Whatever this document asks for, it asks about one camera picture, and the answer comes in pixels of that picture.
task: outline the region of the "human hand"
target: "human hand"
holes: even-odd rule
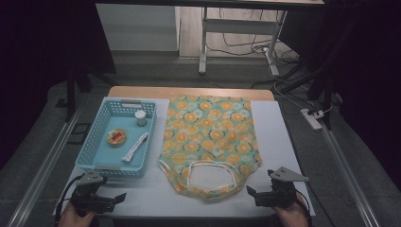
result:
[[[68,202],[61,214],[58,227],[89,227],[95,215],[95,212],[89,212],[85,217],[80,217],[74,205]]]
[[[304,203],[304,198],[297,192],[297,198]],[[285,227],[307,227],[307,219],[304,210],[297,203],[293,203],[287,208],[272,207],[277,213],[278,218]]]

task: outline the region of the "wooden table edge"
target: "wooden table edge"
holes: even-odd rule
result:
[[[274,101],[270,90],[114,86],[108,97],[171,98],[173,96],[232,96],[249,100]]]

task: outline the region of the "power strip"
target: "power strip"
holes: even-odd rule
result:
[[[316,120],[316,118],[313,116],[313,114],[309,115],[307,114],[309,112],[309,109],[302,109],[301,114],[304,116],[306,119],[307,123],[309,123],[310,127],[315,130],[320,130],[322,128],[322,125]]]

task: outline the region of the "metal stand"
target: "metal stand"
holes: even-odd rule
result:
[[[286,11],[279,11],[278,20],[275,22],[266,21],[240,21],[227,19],[208,19],[207,8],[203,9],[202,34],[200,45],[200,67],[199,74],[206,74],[206,33],[234,33],[234,34],[257,34],[271,35],[271,44],[265,48],[265,55],[269,63],[269,68],[273,76],[279,76],[277,66],[275,65],[272,53],[280,34],[281,27],[286,16]]]

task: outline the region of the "white wall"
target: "white wall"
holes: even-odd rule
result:
[[[96,4],[111,50],[177,51],[178,7]]]

